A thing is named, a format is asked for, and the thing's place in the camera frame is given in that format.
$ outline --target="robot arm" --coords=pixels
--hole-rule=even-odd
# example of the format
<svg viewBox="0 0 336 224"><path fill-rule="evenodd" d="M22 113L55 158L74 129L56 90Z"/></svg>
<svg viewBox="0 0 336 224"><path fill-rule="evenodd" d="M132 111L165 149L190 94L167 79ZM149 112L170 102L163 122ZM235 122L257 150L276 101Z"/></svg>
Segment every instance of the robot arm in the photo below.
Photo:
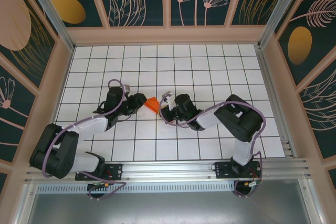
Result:
<svg viewBox="0 0 336 224"><path fill-rule="evenodd" d="M239 175L249 168L253 160L251 150L253 150L254 141L252 138L260 130L263 122L262 117L255 110L240 104L227 104L208 109L202 113L202 110L198 110L192 103L189 95L178 95L174 99L175 107L171 106L173 104L172 98L172 94L167 96L167 102L170 106L161 110L163 117L168 122L173 120L189 121L200 114L195 120L188 123L190 128L195 131L202 131L211 126L223 124L236 138L235 149L231 158L232 170ZM226 101L248 104L234 94Z"/></svg>
<svg viewBox="0 0 336 224"><path fill-rule="evenodd" d="M102 102L96 111L93 112L92 118L84 121L73 128L67 130L57 140L48 157L46 172L57 178L64 178L72 172L90 172L96 177L101 177L105 171L105 160L103 157L94 153L78 153L77 146L85 139L92 138L95 134L101 133L112 128L121 115L132 115L146 102L144 94L129 94L129 86L125 86L126 100L113 113L94 117L98 114L105 114L116 108L122 99L121 87L110 87L105 102ZM62 130L61 126L49 124L45 127L31 157L30 165L41 169L53 139Z"/></svg>

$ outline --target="white grid floor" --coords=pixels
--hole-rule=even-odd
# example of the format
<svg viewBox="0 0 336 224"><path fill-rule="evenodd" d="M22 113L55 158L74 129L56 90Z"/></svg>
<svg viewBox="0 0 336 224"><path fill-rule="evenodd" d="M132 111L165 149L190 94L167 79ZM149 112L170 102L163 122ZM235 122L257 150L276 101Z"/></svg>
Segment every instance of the white grid floor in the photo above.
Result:
<svg viewBox="0 0 336 224"><path fill-rule="evenodd" d="M253 45L76 47L56 122L68 125L106 100L110 79L147 98L187 93L198 109L234 93L260 109L267 126L255 144L265 158L284 157ZM143 106L136 115L78 146L106 161L176 161L230 158L234 138L222 125L201 132L166 125Z"/></svg>

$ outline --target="orange object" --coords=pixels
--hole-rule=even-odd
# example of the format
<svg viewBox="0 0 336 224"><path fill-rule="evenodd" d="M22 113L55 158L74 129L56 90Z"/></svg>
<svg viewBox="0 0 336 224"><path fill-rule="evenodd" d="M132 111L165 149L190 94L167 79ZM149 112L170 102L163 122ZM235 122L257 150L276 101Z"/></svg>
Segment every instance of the orange object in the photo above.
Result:
<svg viewBox="0 0 336 224"><path fill-rule="evenodd" d="M147 108L151 109L152 111L154 111L156 114L159 113L159 107L160 107L160 104L159 102L157 101L156 97L152 97L152 98L149 98L145 104L144 104Z"/></svg>

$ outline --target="mounting plate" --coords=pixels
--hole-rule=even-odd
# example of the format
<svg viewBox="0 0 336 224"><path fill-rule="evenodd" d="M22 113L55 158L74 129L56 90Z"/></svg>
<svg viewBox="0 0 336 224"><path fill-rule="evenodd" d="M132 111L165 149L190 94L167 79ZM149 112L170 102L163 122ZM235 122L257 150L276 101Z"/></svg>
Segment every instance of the mounting plate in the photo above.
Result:
<svg viewBox="0 0 336 224"><path fill-rule="evenodd" d="M260 177L260 162L259 161L252 161L250 168L255 172L257 176ZM214 163L214 172L216 172L216 178L253 178L253 173L251 170L247 170L245 173L238 176L232 169L231 169L231 162L216 162Z"/></svg>
<svg viewBox="0 0 336 224"><path fill-rule="evenodd" d="M88 174L99 177L94 172L88 173ZM106 180L121 180L121 175L122 175L122 164L105 164L105 172L101 176L101 178L106 179ZM90 178L82 173L76 173L75 180L76 181L91 181L95 179Z"/></svg>

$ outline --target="ventilation grille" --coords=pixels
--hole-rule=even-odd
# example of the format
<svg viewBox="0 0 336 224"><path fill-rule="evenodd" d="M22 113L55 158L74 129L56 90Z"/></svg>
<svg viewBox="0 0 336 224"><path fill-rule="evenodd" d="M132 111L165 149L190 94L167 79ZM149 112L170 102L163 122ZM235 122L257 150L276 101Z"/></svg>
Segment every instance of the ventilation grille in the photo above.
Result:
<svg viewBox="0 0 336 224"><path fill-rule="evenodd" d="M41 184L37 194L86 194L88 184ZM100 188L92 193L113 191L119 185ZM197 191L233 191L234 182L128 183L118 193L179 193Z"/></svg>

